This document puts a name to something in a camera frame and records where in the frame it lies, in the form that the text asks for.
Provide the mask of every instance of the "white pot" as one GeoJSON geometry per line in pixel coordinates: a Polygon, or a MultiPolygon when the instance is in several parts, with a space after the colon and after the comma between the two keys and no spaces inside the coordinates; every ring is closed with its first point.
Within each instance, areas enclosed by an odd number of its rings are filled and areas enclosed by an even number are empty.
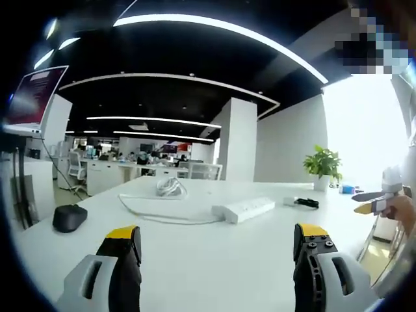
{"type": "Polygon", "coordinates": [[[313,190],[317,190],[319,192],[326,192],[330,185],[330,175],[323,175],[319,178],[319,175],[313,175],[313,190]]]}

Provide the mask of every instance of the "potted plant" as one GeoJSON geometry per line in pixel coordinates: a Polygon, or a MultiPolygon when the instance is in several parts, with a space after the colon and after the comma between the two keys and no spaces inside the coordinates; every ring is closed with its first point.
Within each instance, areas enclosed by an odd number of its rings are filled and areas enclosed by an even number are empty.
{"type": "Polygon", "coordinates": [[[342,178],[342,175],[338,172],[341,160],[338,153],[330,151],[328,148],[315,145],[315,151],[316,154],[306,156],[304,167],[310,174],[314,175],[313,189],[326,192],[331,177],[338,181],[342,178]]]}

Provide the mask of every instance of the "human hand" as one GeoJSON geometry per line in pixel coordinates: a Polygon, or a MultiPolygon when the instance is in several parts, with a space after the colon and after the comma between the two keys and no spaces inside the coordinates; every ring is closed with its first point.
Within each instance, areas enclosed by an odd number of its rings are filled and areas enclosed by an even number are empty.
{"type": "Polygon", "coordinates": [[[400,221],[407,236],[410,235],[416,222],[415,208],[411,198],[406,195],[395,196],[387,200],[387,208],[382,211],[381,216],[400,221]]]}

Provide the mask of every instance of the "computer mouse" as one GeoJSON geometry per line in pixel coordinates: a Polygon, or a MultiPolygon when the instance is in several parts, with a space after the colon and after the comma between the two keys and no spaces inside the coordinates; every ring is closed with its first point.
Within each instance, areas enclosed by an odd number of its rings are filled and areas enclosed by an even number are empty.
{"type": "Polygon", "coordinates": [[[64,205],[55,209],[53,227],[61,233],[75,231],[86,219],[88,212],[78,205],[64,205]]]}

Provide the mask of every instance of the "white power strip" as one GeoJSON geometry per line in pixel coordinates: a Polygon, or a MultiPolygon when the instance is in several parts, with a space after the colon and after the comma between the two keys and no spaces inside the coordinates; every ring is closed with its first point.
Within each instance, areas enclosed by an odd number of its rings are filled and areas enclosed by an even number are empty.
{"type": "Polygon", "coordinates": [[[229,205],[215,205],[211,212],[213,215],[225,219],[229,223],[238,224],[245,220],[259,216],[274,208],[274,201],[262,197],[254,200],[240,201],[229,205]]]}

